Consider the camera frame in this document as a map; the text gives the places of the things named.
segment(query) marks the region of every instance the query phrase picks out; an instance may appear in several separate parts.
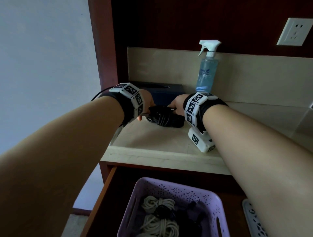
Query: backsplash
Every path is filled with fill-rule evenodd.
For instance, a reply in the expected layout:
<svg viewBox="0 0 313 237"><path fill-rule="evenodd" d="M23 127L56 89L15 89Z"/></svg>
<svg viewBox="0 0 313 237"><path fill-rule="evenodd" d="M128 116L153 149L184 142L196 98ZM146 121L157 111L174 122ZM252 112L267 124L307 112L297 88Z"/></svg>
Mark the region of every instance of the backsplash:
<svg viewBox="0 0 313 237"><path fill-rule="evenodd" d="M182 84L194 92L205 53L128 48L129 79ZM212 93L225 101L309 107L313 102L313 58L216 53Z"/></svg>

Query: plastic basket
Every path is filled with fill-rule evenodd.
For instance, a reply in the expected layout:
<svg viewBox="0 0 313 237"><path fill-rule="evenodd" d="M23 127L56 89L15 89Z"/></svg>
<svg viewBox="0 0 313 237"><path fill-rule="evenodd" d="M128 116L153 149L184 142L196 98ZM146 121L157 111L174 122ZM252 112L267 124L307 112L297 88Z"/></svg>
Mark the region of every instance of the plastic basket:
<svg viewBox="0 0 313 237"><path fill-rule="evenodd" d="M186 208L188 203L198 202L193 210L188 210L189 218L196 220L201 211L207 217L201 222L202 237L219 236L217 219L223 237L229 236L226 217L221 199L213 192L159 179L143 177L136 182L128 202L117 237L135 237L140 233L146 213L141 207L143 199L152 195L156 198L171 198L178 208Z"/></svg>

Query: power outlet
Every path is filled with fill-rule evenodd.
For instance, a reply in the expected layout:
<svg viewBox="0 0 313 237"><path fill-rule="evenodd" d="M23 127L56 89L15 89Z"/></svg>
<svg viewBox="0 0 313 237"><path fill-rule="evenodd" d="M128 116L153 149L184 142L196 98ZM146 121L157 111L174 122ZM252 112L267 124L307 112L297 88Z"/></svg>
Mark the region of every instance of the power outlet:
<svg viewBox="0 0 313 237"><path fill-rule="evenodd" d="M313 25L313 19L288 18L277 45L302 46Z"/></svg>

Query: floor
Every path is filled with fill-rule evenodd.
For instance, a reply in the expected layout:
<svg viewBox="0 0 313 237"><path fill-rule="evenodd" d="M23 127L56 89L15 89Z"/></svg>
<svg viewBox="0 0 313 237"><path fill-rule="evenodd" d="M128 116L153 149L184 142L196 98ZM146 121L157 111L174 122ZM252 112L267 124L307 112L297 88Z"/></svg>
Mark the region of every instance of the floor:
<svg viewBox="0 0 313 237"><path fill-rule="evenodd" d="M71 214L67 220L61 237L79 237L86 224L88 216Z"/></svg>

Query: blue liquid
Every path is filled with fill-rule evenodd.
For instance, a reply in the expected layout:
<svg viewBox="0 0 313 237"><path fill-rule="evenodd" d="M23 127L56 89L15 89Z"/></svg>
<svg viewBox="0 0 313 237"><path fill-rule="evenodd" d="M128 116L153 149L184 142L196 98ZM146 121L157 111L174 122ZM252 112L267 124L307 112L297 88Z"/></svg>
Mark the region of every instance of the blue liquid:
<svg viewBox="0 0 313 237"><path fill-rule="evenodd" d="M196 91L211 92L218 60L213 57L202 59L196 85Z"/></svg>

